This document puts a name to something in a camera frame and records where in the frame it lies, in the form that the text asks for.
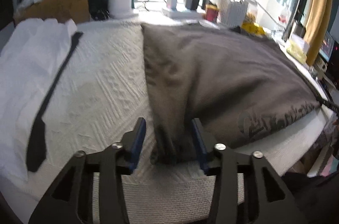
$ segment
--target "computer monitor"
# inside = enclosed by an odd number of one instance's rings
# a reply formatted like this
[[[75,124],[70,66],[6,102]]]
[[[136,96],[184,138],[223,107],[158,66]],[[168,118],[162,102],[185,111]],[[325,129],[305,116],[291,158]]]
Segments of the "computer monitor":
[[[334,42],[335,42],[335,40],[333,39],[333,37],[331,37],[329,32],[326,32],[323,43],[322,43],[321,48],[319,50],[319,54],[327,62],[329,62],[329,59],[331,58]]]

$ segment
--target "metal bolt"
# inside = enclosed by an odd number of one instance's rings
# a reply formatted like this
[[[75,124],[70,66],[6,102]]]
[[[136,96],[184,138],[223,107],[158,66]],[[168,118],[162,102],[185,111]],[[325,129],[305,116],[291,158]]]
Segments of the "metal bolt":
[[[214,148],[217,150],[225,150],[226,146],[224,144],[215,144]]]
[[[120,143],[120,142],[114,143],[114,144],[112,145],[112,148],[114,148],[114,149],[120,149],[120,148],[122,148],[122,143]]]
[[[81,158],[82,156],[84,156],[86,153],[83,151],[83,150],[78,150],[75,154],[74,154],[74,156],[76,157],[76,158]]]
[[[261,151],[254,151],[253,153],[253,156],[255,157],[255,158],[263,158],[264,157],[264,154],[261,152]]]

